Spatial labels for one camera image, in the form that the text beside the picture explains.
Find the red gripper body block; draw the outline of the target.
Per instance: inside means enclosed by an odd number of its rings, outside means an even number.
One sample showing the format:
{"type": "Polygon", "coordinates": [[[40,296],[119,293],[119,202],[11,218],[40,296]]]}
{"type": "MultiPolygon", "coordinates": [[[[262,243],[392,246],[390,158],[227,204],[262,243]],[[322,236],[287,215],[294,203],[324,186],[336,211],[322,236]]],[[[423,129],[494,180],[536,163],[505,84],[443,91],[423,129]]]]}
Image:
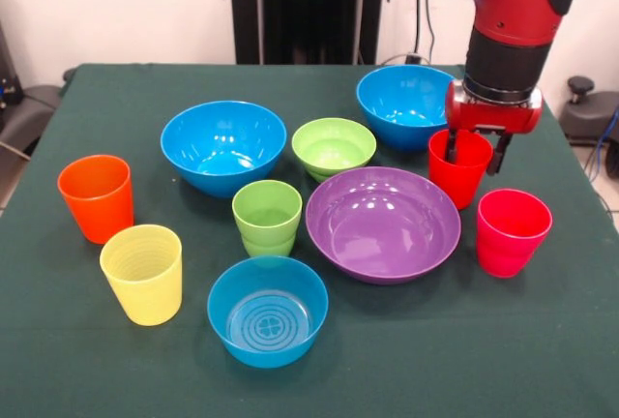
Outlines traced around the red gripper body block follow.
{"type": "Polygon", "coordinates": [[[528,134],[535,129],[542,113],[543,94],[538,87],[522,104],[494,104],[470,96],[463,81],[454,79],[445,97],[445,117],[452,131],[528,134]]]}

